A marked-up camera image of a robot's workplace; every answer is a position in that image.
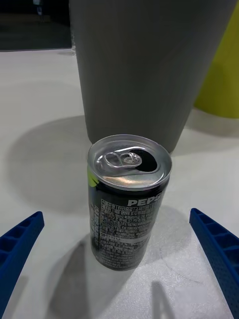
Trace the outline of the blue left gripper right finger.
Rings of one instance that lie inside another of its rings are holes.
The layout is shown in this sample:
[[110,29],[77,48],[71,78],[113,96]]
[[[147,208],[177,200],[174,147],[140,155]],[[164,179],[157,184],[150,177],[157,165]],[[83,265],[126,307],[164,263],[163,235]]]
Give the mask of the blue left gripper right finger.
[[239,239],[196,208],[189,223],[211,265],[230,311],[239,317]]

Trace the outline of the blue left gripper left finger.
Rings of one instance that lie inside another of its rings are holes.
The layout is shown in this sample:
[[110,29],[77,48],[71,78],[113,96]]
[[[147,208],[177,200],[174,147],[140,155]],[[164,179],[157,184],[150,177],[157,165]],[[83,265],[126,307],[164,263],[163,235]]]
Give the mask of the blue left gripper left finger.
[[0,311],[4,311],[23,266],[44,227],[41,211],[0,237]]

